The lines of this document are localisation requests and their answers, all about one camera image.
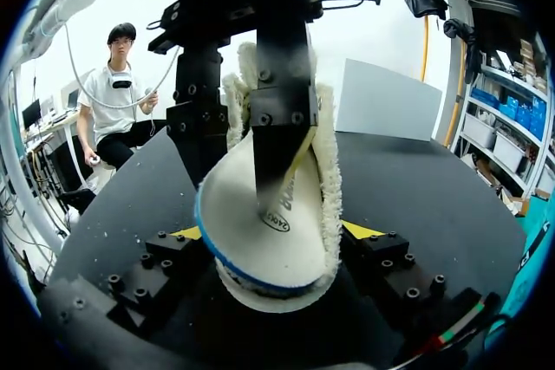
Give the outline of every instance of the white storage bin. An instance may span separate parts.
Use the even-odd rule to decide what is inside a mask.
[[[495,141],[494,131],[493,127],[488,126],[471,114],[465,116],[465,126],[462,128],[462,132],[470,139],[476,141],[480,146],[486,149],[492,148]]]
[[[555,188],[555,172],[549,166],[544,166],[541,177],[539,177],[538,188],[548,194],[553,192],[553,188]]]
[[[499,132],[496,134],[497,140],[495,140],[493,155],[512,172],[516,172],[525,152],[503,136],[503,134]]]

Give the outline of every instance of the black platform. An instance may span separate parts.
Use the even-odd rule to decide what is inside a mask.
[[[495,291],[505,300],[525,234],[467,166],[435,142],[355,133],[338,133],[337,140],[345,220],[403,235],[424,269],[446,276],[449,295],[473,287],[482,294]],[[89,206],[66,242],[51,282],[79,274],[108,291],[108,275],[121,274],[137,261],[146,239],[159,230],[194,225],[193,199],[180,156],[160,132]],[[387,367],[402,337],[389,329],[371,299],[357,294],[345,268],[314,305],[267,315],[236,302],[212,267],[196,296],[186,298],[151,341],[237,368],[353,361]],[[479,347],[476,343],[470,350]]]

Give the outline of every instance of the man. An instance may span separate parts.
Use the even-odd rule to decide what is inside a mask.
[[[125,106],[143,98],[147,91],[140,80],[131,73],[127,55],[133,46],[136,30],[131,23],[122,23],[112,29],[108,36],[110,59],[107,65],[94,70],[85,81],[87,93],[98,101],[111,106]],[[135,146],[144,145],[166,122],[150,120],[137,122],[135,107],[114,109],[91,100],[81,91],[81,104],[77,119],[77,134],[81,141],[85,163],[97,155],[111,166],[120,169],[131,158]],[[138,105],[142,113],[150,114],[158,104],[158,93]],[[88,143],[88,117],[95,121],[96,152]]]

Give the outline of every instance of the white fluffy fabric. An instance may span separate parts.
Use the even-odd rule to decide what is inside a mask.
[[[316,70],[316,62],[316,56],[311,50],[310,63],[313,71]],[[256,44],[246,42],[239,47],[238,63],[241,79],[235,74],[228,75],[223,79],[230,122],[230,130],[227,134],[228,149],[241,141],[243,121],[250,117],[249,95],[258,86]],[[342,193],[333,120],[333,89],[330,86],[318,83],[316,92],[319,104],[318,129],[312,141],[312,147],[317,157],[323,195],[321,231],[323,245],[326,250],[324,275],[313,284],[311,293],[285,301],[272,298],[264,299],[261,295],[254,294],[244,287],[241,288],[229,276],[225,276],[225,271],[219,265],[222,281],[232,295],[245,305],[264,312],[289,312],[310,305],[330,287],[339,267]]]

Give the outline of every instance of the glasses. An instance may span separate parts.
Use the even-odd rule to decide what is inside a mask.
[[[127,46],[130,44],[131,44],[131,40],[129,38],[116,39],[115,41],[112,42],[112,45],[117,45],[117,46],[120,46],[120,45]]]

